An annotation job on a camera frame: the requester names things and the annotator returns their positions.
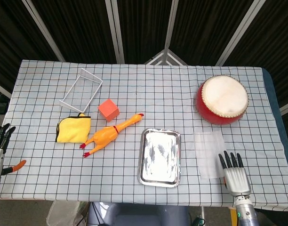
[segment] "red drum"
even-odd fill
[[[209,78],[197,92],[196,108],[205,120],[213,124],[230,124],[240,119],[247,107],[246,89],[228,75]]]

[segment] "orange cube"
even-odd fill
[[[110,122],[112,119],[116,118],[119,115],[119,109],[114,104],[111,99],[104,101],[99,107],[98,110],[101,112],[103,117]]]

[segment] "stainless steel tray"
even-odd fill
[[[141,136],[138,180],[144,185],[175,187],[180,182],[181,136],[173,130],[146,129]]]

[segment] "table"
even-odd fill
[[[77,115],[58,100],[81,68],[103,80],[86,115],[90,135],[135,113],[144,119],[122,131],[105,150],[82,158],[79,144],[55,143],[56,125]],[[249,95],[243,118],[231,125],[203,120],[193,98],[201,83],[217,74],[241,81]],[[106,99],[120,109],[107,123],[97,112]],[[222,179],[203,180],[195,158],[194,131],[221,130],[227,151],[243,156],[256,208],[288,210],[288,163],[264,88],[263,71],[256,67],[85,65],[22,61],[4,124],[16,126],[5,155],[5,166],[26,159],[17,173],[1,181],[2,199],[133,202],[165,205],[232,206],[233,197]],[[181,182],[176,188],[144,186],[137,180],[140,136],[145,128],[181,133]]]

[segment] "orange rubber chicken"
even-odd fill
[[[95,148],[90,152],[85,152],[83,154],[83,157],[88,157],[90,154],[107,146],[110,142],[112,142],[114,139],[117,138],[118,134],[123,129],[125,129],[127,126],[130,126],[131,124],[140,121],[143,116],[144,114],[135,114],[133,117],[131,117],[131,119],[119,125],[104,127],[102,130],[97,131],[91,139],[87,140],[84,144],[80,145],[79,148],[84,149],[85,146],[91,142],[95,142],[96,144]]]

